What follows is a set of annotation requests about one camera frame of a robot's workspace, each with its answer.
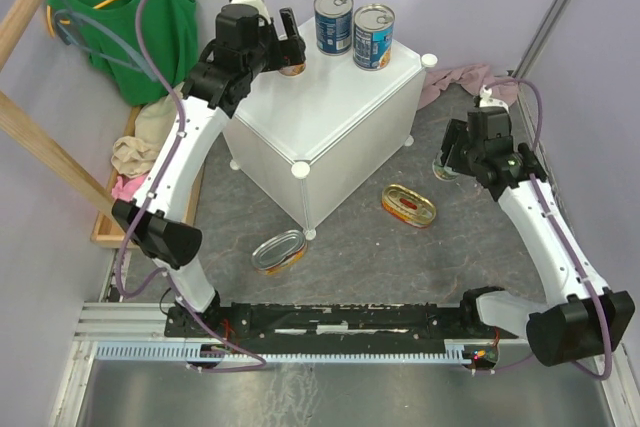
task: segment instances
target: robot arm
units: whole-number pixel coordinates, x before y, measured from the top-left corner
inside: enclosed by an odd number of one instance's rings
[[[279,39],[263,0],[231,0],[216,17],[216,38],[209,42],[187,77],[183,94],[185,128],[178,120],[154,168],[131,202],[116,200],[112,213],[127,230],[146,200],[150,186],[173,148],[180,147],[168,165],[133,240],[153,262],[165,268],[184,300],[215,327],[219,295],[207,280],[198,251],[202,233],[182,223],[191,187],[213,142],[251,91],[261,72],[278,70],[305,60],[305,44],[291,9],[281,9],[286,37]]]
[[[635,310],[633,301],[625,291],[612,292],[587,260],[535,154],[524,143],[514,150],[506,105],[492,99],[490,91],[483,94],[467,122],[450,121],[434,170],[475,177],[489,190],[520,233],[542,280],[546,303],[520,299],[500,288],[478,289],[465,294],[468,317],[527,338],[547,366],[602,354],[600,323],[584,284],[589,280],[603,305],[612,349],[617,348]],[[572,254],[586,278],[575,268]]]

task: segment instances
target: green shirt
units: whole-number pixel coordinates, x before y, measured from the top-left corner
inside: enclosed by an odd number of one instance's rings
[[[90,16],[118,34],[140,51],[135,34],[136,8],[140,0],[116,0],[102,9],[93,6],[104,0],[67,0],[79,13]],[[64,9],[61,0],[48,0],[52,9]],[[149,0],[142,17],[145,45],[153,61],[172,86],[182,82],[198,59],[198,29],[195,0]],[[94,51],[127,60],[125,52],[111,39],[89,25],[77,27],[85,43]],[[155,102],[167,95],[160,82],[94,54],[91,64],[111,76],[124,99],[131,105]]]

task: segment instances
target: wooden tray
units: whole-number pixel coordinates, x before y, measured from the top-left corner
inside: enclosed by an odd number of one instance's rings
[[[131,115],[129,115],[129,119],[127,120],[127,125],[124,130],[125,136],[133,135],[136,118],[138,117],[141,109],[141,107],[134,107],[131,109]],[[200,169],[200,172],[198,172],[196,180],[193,182],[193,187],[191,188],[191,196],[189,197],[189,203],[187,204],[187,213],[183,219],[183,222],[189,225],[193,225],[196,218],[196,208],[198,206],[198,197],[200,197],[200,185],[202,184],[203,173],[204,168]],[[107,182],[107,190],[109,192],[111,192],[113,186],[116,185],[117,178],[118,171],[113,169],[109,176],[109,182]],[[105,217],[102,213],[99,213],[96,223],[93,226],[93,231],[91,232],[91,242],[108,249],[117,249],[120,247],[123,239],[124,232],[120,226]],[[130,242],[127,248],[137,249],[138,246]]]

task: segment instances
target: white cube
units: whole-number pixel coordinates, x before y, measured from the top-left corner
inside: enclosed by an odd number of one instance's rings
[[[313,19],[300,27],[306,70],[260,74],[224,137],[240,168],[302,226],[315,228],[405,142],[425,78],[420,55],[393,41],[391,61],[365,71],[353,52],[325,55]]]

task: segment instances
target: wooden rod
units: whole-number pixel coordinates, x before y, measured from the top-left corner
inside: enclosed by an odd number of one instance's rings
[[[113,219],[113,198],[109,192],[2,91],[0,126],[13,140],[80,192],[100,212]]]
[[[43,0],[15,0],[0,24],[0,70],[7,63]]]

